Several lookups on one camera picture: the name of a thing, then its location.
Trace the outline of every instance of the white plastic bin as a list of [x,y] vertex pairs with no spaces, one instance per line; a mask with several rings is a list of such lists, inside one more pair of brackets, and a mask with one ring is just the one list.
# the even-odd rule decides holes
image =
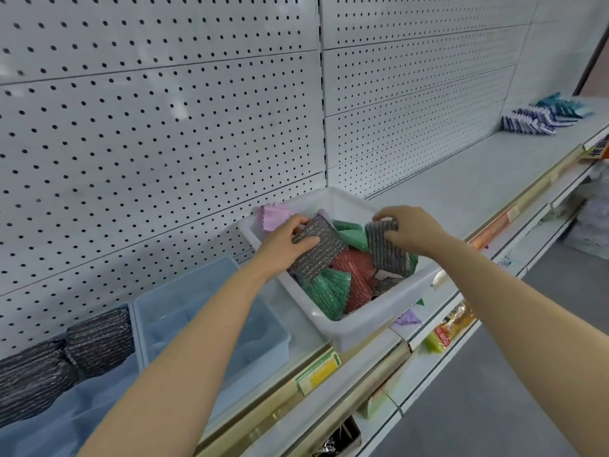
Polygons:
[[[367,200],[338,188],[318,189],[287,200],[284,205],[308,217],[313,217],[318,209],[324,208],[332,219],[361,225],[370,222],[378,210]],[[255,214],[243,218],[239,222],[239,230],[256,250],[267,236]],[[434,261],[420,257],[417,268],[414,275],[340,321],[329,320],[287,272],[282,272],[277,278],[332,346],[344,352],[422,298],[440,267]]]

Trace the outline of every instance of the person's right hand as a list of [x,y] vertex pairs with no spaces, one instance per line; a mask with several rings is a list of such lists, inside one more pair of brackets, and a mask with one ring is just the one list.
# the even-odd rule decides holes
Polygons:
[[408,253],[433,258],[446,239],[451,238],[421,207],[385,207],[374,215],[373,220],[383,218],[393,218],[398,222],[398,230],[385,232],[385,238]]

